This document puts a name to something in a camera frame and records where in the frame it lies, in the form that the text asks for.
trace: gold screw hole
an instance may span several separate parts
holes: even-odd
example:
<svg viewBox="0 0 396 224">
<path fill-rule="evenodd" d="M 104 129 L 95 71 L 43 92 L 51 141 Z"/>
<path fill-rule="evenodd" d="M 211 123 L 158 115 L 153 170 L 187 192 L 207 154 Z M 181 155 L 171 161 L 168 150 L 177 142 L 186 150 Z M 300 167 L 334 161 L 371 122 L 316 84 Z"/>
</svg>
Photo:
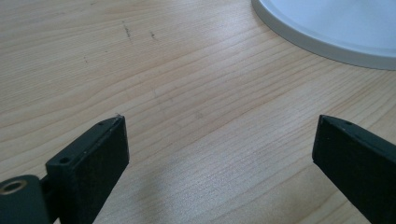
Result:
<svg viewBox="0 0 396 224">
<path fill-rule="evenodd" d="M 27 181 L 23 180 L 23 179 L 11 181 L 11 182 L 7 183 L 6 185 L 4 185 L 2 188 L 0 188 L 0 194 L 8 195 L 8 194 L 15 193 L 15 192 L 19 191 L 20 189 L 23 189 L 24 187 L 26 187 L 26 185 L 27 185 Z"/>
</svg>

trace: black plastic part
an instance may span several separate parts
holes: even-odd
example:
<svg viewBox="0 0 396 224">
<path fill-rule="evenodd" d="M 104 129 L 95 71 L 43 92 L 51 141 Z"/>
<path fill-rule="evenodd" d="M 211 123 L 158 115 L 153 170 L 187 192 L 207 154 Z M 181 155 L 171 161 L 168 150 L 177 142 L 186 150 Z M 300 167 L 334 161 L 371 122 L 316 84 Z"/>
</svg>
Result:
<svg viewBox="0 0 396 224">
<path fill-rule="evenodd" d="M 396 223 L 396 146 L 352 124 L 320 116 L 314 163 L 372 223 Z"/>
<path fill-rule="evenodd" d="M 0 183 L 0 223 L 51 223 L 38 177 L 21 175 Z"/>
<path fill-rule="evenodd" d="M 93 223 L 128 163 L 122 116 L 97 123 L 50 159 L 48 181 L 56 189 L 61 222 Z"/>
</svg>

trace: black rectangular block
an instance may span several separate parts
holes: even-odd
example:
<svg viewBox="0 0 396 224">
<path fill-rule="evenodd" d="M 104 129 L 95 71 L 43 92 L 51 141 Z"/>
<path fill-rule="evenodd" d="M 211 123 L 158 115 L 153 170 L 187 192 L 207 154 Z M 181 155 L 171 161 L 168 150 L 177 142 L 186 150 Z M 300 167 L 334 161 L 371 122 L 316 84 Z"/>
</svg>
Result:
<svg viewBox="0 0 396 224">
<path fill-rule="evenodd" d="M 342 119 L 320 116 L 314 163 L 372 223 L 396 223 L 396 146 Z"/>
<path fill-rule="evenodd" d="M 129 163 L 125 118 L 101 121 L 46 163 L 63 224 L 93 223 Z"/>
</svg>

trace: dark mark on wood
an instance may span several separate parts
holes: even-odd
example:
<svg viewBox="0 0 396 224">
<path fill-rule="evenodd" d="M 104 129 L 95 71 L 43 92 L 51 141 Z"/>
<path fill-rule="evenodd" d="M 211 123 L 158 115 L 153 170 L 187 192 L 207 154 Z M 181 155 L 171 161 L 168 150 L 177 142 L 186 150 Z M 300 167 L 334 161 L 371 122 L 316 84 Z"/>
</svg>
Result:
<svg viewBox="0 0 396 224">
<path fill-rule="evenodd" d="M 155 34 L 154 34 L 154 33 L 152 33 L 152 31 L 150 31 L 149 33 L 151 34 L 151 38 L 153 38 L 153 39 L 157 40 L 157 38 L 155 38 Z"/>
<path fill-rule="evenodd" d="M 125 30 L 126 35 L 128 36 L 128 39 L 132 42 L 131 32 L 130 32 L 130 30 L 128 29 L 128 27 L 125 25 L 125 21 L 122 22 L 122 25 L 123 25 L 123 27 L 124 27 L 124 30 Z"/>
</svg>

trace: wooden surface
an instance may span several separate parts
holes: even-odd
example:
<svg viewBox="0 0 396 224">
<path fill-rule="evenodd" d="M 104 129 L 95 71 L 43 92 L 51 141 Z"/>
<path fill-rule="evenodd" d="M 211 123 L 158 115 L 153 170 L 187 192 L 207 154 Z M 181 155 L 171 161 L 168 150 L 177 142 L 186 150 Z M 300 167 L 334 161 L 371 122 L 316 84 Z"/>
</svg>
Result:
<svg viewBox="0 0 396 224">
<path fill-rule="evenodd" d="M 131 163 L 95 223 L 367 223 L 315 166 L 318 115 L 396 139 L 396 72 L 314 55 L 249 0 L 0 2 L 0 179 L 95 122 Z"/>
</svg>

